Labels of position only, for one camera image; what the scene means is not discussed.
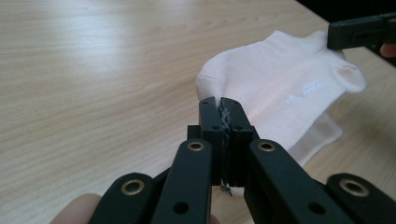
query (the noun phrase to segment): screw hole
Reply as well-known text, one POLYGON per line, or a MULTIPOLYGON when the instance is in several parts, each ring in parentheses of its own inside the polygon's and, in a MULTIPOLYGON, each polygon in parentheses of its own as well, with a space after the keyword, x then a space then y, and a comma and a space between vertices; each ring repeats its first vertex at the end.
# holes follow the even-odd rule
POLYGON ((140 193, 145 187, 145 182, 140 179, 128 180, 121 186, 121 192, 125 195, 135 195, 140 193))
POLYGON ((365 197, 369 195, 369 190, 366 187, 352 179, 342 179, 340 181, 340 187, 344 191, 358 197, 365 197))
POLYGON ((180 215, 186 214, 189 211, 189 205, 186 203, 175 203, 174 212, 180 215))
POLYGON ((204 144, 200 142, 191 142, 187 145, 187 148, 191 151, 200 151, 204 149, 204 144))
POLYGON ((258 148, 263 151, 274 151, 275 150, 275 147, 269 143, 259 143, 258 148))
POLYGON ((310 203, 308 208, 311 210, 311 212, 318 215, 324 215, 326 213, 326 209, 324 209, 324 207, 318 203, 310 203))

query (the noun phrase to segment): white sock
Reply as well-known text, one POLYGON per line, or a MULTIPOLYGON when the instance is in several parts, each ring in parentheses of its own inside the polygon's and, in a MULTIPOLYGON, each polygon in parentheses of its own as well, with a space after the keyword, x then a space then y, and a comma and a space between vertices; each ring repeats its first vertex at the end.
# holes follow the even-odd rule
POLYGON ((341 134, 323 114, 326 108, 344 92, 365 87, 359 69, 326 43, 323 32, 300 38, 275 31, 264 41, 222 52, 197 77, 198 97, 238 101, 260 138, 286 150, 295 146, 290 154, 303 165, 341 134))

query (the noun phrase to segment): light wood grain surface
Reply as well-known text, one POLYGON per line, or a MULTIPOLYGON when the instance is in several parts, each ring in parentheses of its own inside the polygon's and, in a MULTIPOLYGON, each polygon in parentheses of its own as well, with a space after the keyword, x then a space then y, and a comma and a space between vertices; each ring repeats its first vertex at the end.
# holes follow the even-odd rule
MULTIPOLYGON (((0 223, 48 223, 80 194, 167 168, 198 122, 194 80, 216 54, 274 30, 327 23, 292 0, 3 0, 0 3, 0 223)), ((360 175, 396 198, 396 70, 346 52, 368 80, 330 108, 339 141, 305 168, 360 175)), ((251 223, 214 190, 222 223, 251 223)))

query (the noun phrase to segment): human finger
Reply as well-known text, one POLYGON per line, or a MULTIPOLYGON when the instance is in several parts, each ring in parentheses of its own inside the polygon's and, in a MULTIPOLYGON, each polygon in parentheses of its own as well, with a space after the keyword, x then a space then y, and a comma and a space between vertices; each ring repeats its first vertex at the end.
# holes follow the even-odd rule
POLYGON ((383 44, 379 52, 386 58, 396 57, 396 44, 383 44))
POLYGON ((83 194, 68 204, 50 224, 87 224, 101 196, 97 194, 83 194))

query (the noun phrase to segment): brass grommet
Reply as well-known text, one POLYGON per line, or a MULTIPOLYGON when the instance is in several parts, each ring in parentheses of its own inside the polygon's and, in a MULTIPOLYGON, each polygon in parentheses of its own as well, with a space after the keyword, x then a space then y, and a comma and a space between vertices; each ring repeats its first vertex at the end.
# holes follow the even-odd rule
POLYGON ((341 179, 340 187, 344 191, 358 197, 366 197, 370 193, 361 183, 351 179, 341 179))
POLYGON ((201 151, 204 147, 204 144, 200 142, 191 142, 187 145, 187 148, 191 151, 201 151))
POLYGON ((138 194, 145 187, 145 182, 139 179, 128 180, 121 186, 121 192, 125 195, 135 195, 138 194), (131 184, 137 184, 136 188, 128 189, 131 184))
POLYGON ((270 143, 266 143, 266 142, 260 142, 257 147, 263 151, 274 151, 275 147, 274 145, 270 144, 270 143))

